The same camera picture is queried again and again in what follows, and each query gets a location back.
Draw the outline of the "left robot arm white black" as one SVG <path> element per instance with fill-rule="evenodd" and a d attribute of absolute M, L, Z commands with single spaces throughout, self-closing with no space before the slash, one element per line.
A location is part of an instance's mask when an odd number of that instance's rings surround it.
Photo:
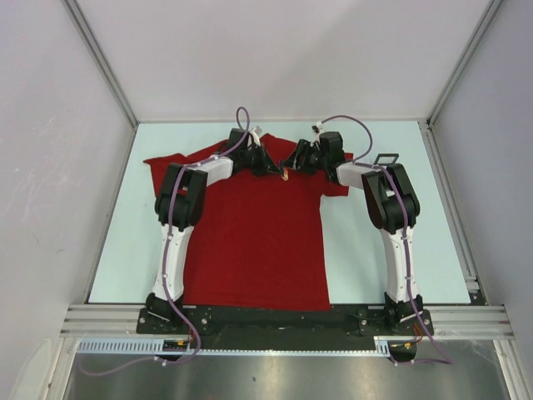
<path fill-rule="evenodd" d="M 220 151 L 199 162 L 167 167 L 155 202 L 162 225 L 161 269 L 146 300 L 156 325 L 166 333 L 178 331 L 184 323 L 184 313 L 177 306 L 184 294 L 188 244 L 202 217 L 207 187 L 243 169 L 256 176 L 280 172 L 261 143 L 261 135 L 259 127 L 250 131 L 233 128 Z"/>

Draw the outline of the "red t-shirt garment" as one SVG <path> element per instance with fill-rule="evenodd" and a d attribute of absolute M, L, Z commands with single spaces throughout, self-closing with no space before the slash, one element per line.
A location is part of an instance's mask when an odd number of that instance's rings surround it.
<path fill-rule="evenodd" d="M 177 267 L 159 262 L 156 298 L 185 304 L 327 311 L 323 197 L 347 187 L 323 171 L 256 177 L 249 169 L 207 187 L 198 224 L 173 242 Z"/>

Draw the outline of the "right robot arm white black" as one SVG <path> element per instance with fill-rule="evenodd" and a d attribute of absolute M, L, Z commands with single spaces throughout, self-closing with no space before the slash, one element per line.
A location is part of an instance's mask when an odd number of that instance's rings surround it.
<path fill-rule="evenodd" d="M 421 205 L 400 163 L 370 164 L 349 160 L 338 132 L 302 139 L 284 161 L 283 169 L 313 174 L 322 170 L 329 182 L 364 192 L 372 225 L 379 230 L 386 254 L 387 286 L 384 323 L 403 334 L 421 316 L 423 300 L 413 267 L 412 236 Z"/>

